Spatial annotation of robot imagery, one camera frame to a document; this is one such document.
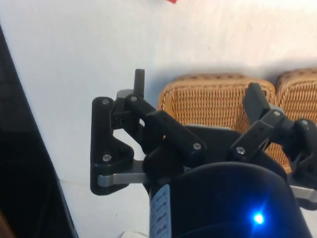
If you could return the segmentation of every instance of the wicker basket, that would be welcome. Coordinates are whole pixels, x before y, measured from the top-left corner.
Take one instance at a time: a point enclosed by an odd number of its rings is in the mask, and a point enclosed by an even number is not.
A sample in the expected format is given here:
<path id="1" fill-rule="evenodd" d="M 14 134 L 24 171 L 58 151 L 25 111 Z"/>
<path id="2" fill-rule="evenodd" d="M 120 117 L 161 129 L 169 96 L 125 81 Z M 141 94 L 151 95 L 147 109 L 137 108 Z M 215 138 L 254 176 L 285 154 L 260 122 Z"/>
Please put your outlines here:
<path id="1" fill-rule="evenodd" d="M 291 120 L 306 118 L 317 123 L 317 68 L 286 72 L 277 82 L 274 104 L 283 108 Z M 290 172 L 281 146 L 272 144 L 267 153 Z"/>
<path id="2" fill-rule="evenodd" d="M 167 85 L 158 108 L 182 124 L 225 126 L 245 132 L 249 123 L 242 101 L 251 82 L 259 83 L 266 98 L 273 102 L 275 88 L 265 80 L 242 74 L 194 74 Z"/>
<path id="3" fill-rule="evenodd" d="M 283 108 L 290 119 L 317 122 L 317 68 L 284 73 L 278 80 L 276 95 L 270 82 L 238 73 L 184 75 L 163 89 L 158 108 L 182 124 L 225 126 L 245 132 L 249 123 L 242 101 L 251 82 L 260 84 L 267 100 Z M 272 144 L 267 153 L 290 172 L 279 145 Z"/>

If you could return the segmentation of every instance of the blue led light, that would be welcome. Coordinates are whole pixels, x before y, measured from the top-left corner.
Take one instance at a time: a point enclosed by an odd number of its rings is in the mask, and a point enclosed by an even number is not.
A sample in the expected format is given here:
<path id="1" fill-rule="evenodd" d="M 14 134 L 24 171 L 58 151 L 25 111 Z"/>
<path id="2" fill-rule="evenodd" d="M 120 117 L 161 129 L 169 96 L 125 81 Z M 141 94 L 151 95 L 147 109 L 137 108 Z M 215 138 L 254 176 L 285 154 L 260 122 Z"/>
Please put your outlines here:
<path id="1" fill-rule="evenodd" d="M 257 224 L 262 224 L 264 222 L 264 217 L 262 216 L 262 214 L 256 214 L 254 216 L 254 221 L 257 223 Z"/>

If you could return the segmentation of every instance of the rattan texture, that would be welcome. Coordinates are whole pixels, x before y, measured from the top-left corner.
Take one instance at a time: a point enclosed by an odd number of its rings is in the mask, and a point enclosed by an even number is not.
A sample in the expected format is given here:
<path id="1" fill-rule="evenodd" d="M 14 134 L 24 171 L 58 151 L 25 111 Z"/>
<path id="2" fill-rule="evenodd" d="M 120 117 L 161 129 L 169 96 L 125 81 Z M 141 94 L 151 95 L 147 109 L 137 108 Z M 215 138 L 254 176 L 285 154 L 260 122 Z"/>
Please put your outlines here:
<path id="1" fill-rule="evenodd" d="M 182 124 L 225 126 L 245 132 L 249 123 L 242 101 L 251 82 L 259 83 L 267 100 L 283 108 L 290 119 L 306 118 L 317 122 L 317 68 L 282 74 L 276 94 L 270 82 L 238 73 L 184 75 L 164 88 L 158 108 Z M 279 145 L 270 145 L 266 152 L 286 172 L 291 171 Z"/>
<path id="2" fill-rule="evenodd" d="M 230 127 L 245 132 L 249 127 L 243 98 L 251 82 L 259 83 L 273 102 L 275 87 L 268 81 L 238 73 L 184 75 L 168 84 L 160 94 L 163 109 L 182 124 Z"/>
<path id="3" fill-rule="evenodd" d="M 298 69 L 282 74 L 276 85 L 274 104 L 291 120 L 306 118 L 317 123 L 317 68 Z M 290 172 L 281 146 L 272 144 L 267 153 Z"/>

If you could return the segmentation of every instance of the black cylindrical motor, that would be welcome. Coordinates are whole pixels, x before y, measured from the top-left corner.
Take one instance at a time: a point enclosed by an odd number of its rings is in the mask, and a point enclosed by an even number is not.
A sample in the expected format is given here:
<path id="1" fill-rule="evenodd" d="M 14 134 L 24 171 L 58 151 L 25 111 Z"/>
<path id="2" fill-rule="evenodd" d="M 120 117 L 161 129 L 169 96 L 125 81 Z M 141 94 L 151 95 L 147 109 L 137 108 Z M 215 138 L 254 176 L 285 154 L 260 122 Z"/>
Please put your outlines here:
<path id="1" fill-rule="evenodd" d="M 311 238 L 287 182 L 260 166 L 219 162 L 150 189 L 150 238 Z"/>

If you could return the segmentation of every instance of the white label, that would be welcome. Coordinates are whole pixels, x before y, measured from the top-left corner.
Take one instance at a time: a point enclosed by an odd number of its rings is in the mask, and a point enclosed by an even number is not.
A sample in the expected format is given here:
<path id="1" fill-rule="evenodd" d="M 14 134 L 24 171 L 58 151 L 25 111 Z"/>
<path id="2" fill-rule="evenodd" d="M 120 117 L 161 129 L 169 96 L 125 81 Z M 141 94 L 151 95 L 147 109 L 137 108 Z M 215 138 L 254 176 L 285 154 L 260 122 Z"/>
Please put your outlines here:
<path id="1" fill-rule="evenodd" d="M 150 204 L 150 238 L 171 238 L 169 185 L 164 185 Z"/>

